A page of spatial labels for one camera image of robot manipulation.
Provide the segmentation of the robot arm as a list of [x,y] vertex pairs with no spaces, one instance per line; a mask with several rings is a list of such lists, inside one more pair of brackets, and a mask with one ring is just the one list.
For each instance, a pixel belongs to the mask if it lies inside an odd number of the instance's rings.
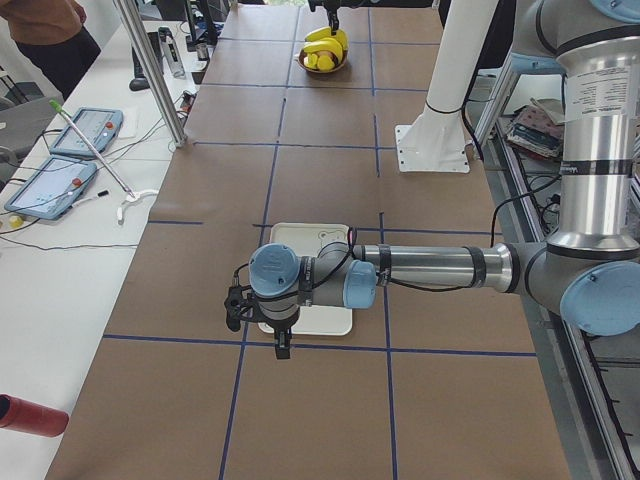
[[568,77],[557,229],[541,242],[477,246],[359,245],[349,232],[311,257],[270,243],[233,285],[227,325],[268,325],[290,355],[303,307],[365,309],[377,288],[431,293],[491,288],[530,298],[580,330],[614,336],[639,323],[639,244],[627,232],[633,135],[639,116],[635,1],[522,1],[513,48]]
[[433,8],[438,9],[440,2],[436,0],[308,0],[312,12],[322,7],[327,16],[330,34],[335,35],[340,28],[338,10],[340,8]]

